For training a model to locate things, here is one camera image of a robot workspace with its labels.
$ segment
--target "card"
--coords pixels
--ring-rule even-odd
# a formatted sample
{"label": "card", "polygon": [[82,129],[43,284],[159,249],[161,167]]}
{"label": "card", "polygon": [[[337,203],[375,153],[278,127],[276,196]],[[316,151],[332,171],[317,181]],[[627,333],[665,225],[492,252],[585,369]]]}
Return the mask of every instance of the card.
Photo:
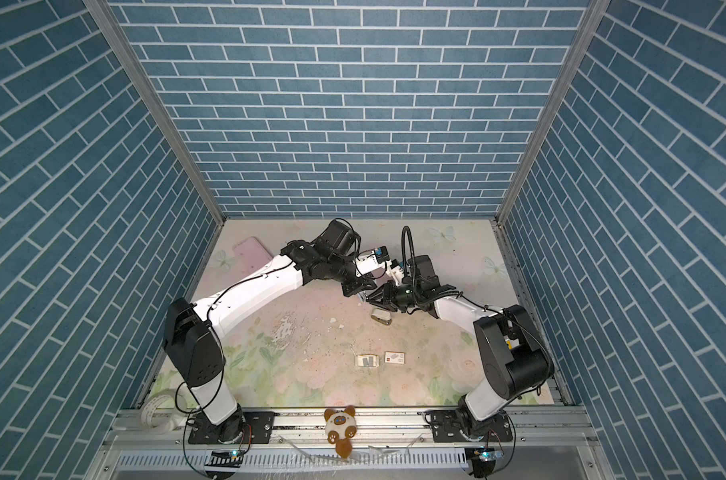
{"label": "card", "polygon": [[406,354],[403,352],[385,352],[385,363],[403,365],[406,363]]}
{"label": "card", "polygon": [[379,366],[378,355],[358,355],[355,358],[355,364],[357,366]]}

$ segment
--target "blue brick wallpaper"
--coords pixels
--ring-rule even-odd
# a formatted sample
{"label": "blue brick wallpaper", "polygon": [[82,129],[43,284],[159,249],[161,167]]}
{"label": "blue brick wallpaper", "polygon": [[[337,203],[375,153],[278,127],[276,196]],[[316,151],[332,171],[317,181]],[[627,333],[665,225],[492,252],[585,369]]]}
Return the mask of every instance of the blue brick wallpaper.
{"label": "blue brick wallpaper", "polygon": [[86,472],[212,235],[83,3],[0,0],[0,478]]}
{"label": "blue brick wallpaper", "polygon": [[613,471],[726,478],[726,2],[611,2],[506,229]]}
{"label": "blue brick wallpaper", "polygon": [[220,205],[492,217],[588,0],[111,2]]}

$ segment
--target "tabletop surface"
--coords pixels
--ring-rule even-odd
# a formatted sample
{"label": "tabletop surface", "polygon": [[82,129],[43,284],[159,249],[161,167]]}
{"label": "tabletop surface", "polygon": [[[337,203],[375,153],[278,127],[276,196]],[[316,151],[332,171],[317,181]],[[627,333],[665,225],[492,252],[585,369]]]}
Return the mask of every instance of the tabletop surface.
{"label": "tabletop surface", "polygon": [[[228,220],[193,298],[235,283],[291,240],[312,241],[328,223]],[[362,250],[387,246],[398,260],[405,224],[416,255],[430,256],[442,284],[475,302],[517,303],[488,221],[353,221]],[[440,406],[456,405],[483,378],[477,344],[458,326],[425,312],[393,313],[385,326],[371,319],[371,309],[357,296],[344,298],[333,280],[313,280],[273,300],[222,339],[230,391],[244,407]],[[403,352],[405,364],[386,364],[385,351]],[[356,366],[355,357],[365,354],[377,355],[379,367]],[[181,381],[166,358],[150,395]],[[552,397],[544,386],[540,396],[515,403],[548,404]]]}

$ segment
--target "stuffed animal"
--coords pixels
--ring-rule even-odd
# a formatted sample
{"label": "stuffed animal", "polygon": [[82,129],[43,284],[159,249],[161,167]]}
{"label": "stuffed animal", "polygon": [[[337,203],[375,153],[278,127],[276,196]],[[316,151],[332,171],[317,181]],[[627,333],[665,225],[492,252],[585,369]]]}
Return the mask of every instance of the stuffed animal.
{"label": "stuffed animal", "polygon": [[358,432],[358,427],[355,426],[355,408],[350,405],[341,412],[327,408],[323,416],[329,443],[336,447],[336,453],[340,457],[347,458],[352,453],[350,438]]}

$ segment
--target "black mounting plate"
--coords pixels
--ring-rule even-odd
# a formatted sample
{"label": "black mounting plate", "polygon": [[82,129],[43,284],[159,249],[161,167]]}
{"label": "black mounting plate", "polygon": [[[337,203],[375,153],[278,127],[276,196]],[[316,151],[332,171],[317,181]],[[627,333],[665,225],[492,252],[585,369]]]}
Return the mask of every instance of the black mounting plate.
{"label": "black mounting plate", "polygon": [[275,412],[243,412],[245,423],[251,425],[251,443],[269,443]]}
{"label": "black mounting plate", "polygon": [[[455,410],[430,410],[427,415],[431,416],[430,424],[432,431],[432,441],[435,443],[454,443],[454,442],[470,442],[474,440],[468,440],[467,437],[462,434],[461,424],[457,417]],[[498,436],[499,442],[511,442],[512,441],[512,429],[510,428],[510,422],[503,415],[495,415],[489,418],[489,430],[493,430]],[[477,440],[478,442],[493,443],[497,440],[496,436],[491,433],[491,438],[487,433],[483,438]]]}
{"label": "black mounting plate", "polygon": [[[195,417],[190,417],[193,423],[188,425],[189,438],[187,443],[190,445],[222,445],[219,441],[219,433],[217,427],[211,425],[208,417],[203,413],[198,413]],[[246,425],[251,426],[251,443],[264,444],[269,443],[272,435],[272,423],[275,420],[274,412],[243,412],[243,419]],[[241,436],[235,437],[235,443],[240,444]],[[243,445],[247,445],[248,438],[243,441]]]}

